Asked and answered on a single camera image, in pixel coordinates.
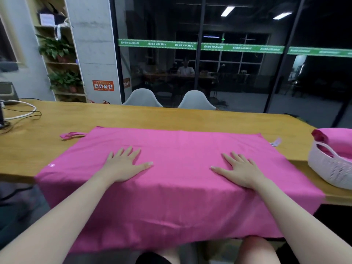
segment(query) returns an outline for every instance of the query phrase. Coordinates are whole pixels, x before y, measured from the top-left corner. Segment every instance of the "white basket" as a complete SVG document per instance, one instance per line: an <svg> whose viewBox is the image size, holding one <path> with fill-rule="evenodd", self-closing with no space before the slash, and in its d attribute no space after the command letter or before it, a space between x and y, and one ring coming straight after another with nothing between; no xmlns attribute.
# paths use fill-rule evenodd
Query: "white basket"
<svg viewBox="0 0 352 264"><path fill-rule="evenodd" d="M327 148L333 157L325 154L317 145ZM309 152L308 165L328 183L352 190L352 162L340 157L330 146L314 141Z"/></svg>

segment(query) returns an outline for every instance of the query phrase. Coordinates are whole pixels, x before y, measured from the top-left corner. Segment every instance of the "finger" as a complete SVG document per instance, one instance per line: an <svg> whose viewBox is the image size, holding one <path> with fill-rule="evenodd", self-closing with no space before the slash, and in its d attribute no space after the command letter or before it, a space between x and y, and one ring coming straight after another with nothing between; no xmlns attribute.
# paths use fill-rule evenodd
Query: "finger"
<svg viewBox="0 0 352 264"><path fill-rule="evenodd" d="M228 178L228 176L229 176L229 174L230 174L230 171L229 171L229 170L226 170L226 169L224 169L224 168L219 168L219 167L213 167L213 166L211 166L210 169L211 169L213 172L215 172L215 173L217 173L217 174L219 174L219 175L222 175L222 176L224 176L224 177L226 177L226 178Z"/></svg>
<svg viewBox="0 0 352 264"><path fill-rule="evenodd" d="M243 159L240 158L239 155L237 155L234 151L231 152L231 154L233 155L233 158L238 161L238 162L243 162Z"/></svg>
<svg viewBox="0 0 352 264"><path fill-rule="evenodd" d="M136 156L139 154L140 152L140 148L137 149L136 151L133 151L129 156L128 158L130 158L132 161L136 158Z"/></svg>
<svg viewBox="0 0 352 264"><path fill-rule="evenodd" d="M226 155L225 153L222 153L222 156L227 160L228 163L230 163L232 166L236 165L236 161L229 155Z"/></svg>
<svg viewBox="0 0 352 264"><path fill-rule="evenodd" d="M130 146L129 148L127 148L127 149L122 153L121 156L126 157L126 156L128 156L128 155L131 153L131 151L132 151L132 146Z"/></svg>
<svg viewBox="0 0 352 264"><path fill-rule="evenodd" d="M140 165L135 166L137 173L140 173L143 170L146 170L147 168L150 168L153 165L153 162L146 162Z"/></svg>
<svg viewBox="0 0 352 264"><path fill-rule="evenodd" d="M251 163L253 166L258 167L257 164L253 161L253 159L249 158L248 162Z"/></svg>
<svg viewBox="0 0 352 264"><path fill-rule="evenodd" d="M110 152L106 161L112 159L113 157L114 157L114 152Z"/></svg>
<svg viewBox="0 0 352 264"><path fill-rule="evenodd" d="M242 154L238 154L238 156L243 160L243 162L248 162L248 160Z"/></svg>
<svg viewBox="0 0 352 264"><path fill-rule="evenodd" d="M117 151L117 153L115 155L120 156L123 153L123 151L124 151L124 149L121 148L119 151Z"/></svg>

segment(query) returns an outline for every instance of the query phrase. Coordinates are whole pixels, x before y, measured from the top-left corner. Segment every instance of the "white cable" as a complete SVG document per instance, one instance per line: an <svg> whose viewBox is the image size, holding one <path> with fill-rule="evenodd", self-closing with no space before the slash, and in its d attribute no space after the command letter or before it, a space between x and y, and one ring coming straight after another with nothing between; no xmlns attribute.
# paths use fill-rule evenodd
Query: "white cable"
<svg viewBox="0 0 352 264"><path fill-rule="evenodd" d="M26 104L26 105L29 105L29 106L33 107L33 110L31 112L25 114L25 115L20 115L20 116L16 116L16 117L6 118L4 120L24 118L26 116L29 116L29 115L33 114L37 110L37 108L34 105L26 103L26 102L18 101L18 100L7 100L7 101L1 101L1 102L3 102L3 103L5 103L5 102L18 102L18 103L23 103L23 104Z"/></svg>

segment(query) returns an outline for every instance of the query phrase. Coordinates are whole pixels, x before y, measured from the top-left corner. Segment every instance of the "plant pot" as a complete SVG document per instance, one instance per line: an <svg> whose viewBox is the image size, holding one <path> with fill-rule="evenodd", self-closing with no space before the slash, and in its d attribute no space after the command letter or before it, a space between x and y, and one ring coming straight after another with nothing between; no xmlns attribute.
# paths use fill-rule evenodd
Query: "plant pot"
<svg viewBox="0 0 352 264"><path fill-rule="evenodd" d="M69 88L70 93L76 94L77 93L77 86L71 85Z"/></svg>
<svg viewBox="0 0 352 264"><path fill-rule="evenodd" d="M69 63L70 62L70 59L67 57L67 56L57 56L57 61L59 63Z"/></svg>

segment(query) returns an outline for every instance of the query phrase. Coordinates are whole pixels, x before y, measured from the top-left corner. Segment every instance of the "pink strap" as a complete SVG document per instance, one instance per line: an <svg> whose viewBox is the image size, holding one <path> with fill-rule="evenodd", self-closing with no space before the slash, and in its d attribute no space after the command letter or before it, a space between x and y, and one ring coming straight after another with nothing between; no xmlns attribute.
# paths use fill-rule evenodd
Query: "pink strap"
<svg viewBox="0 0 352 264"><path fill-rule="evenodd" d="M63 133L60 135L60 137L64 140L68 139L68 138L71 138L73 136L76 136L76 135L83 135L83 136L86 136L87 133L85 132L69 132L69 133Z"/></svg>

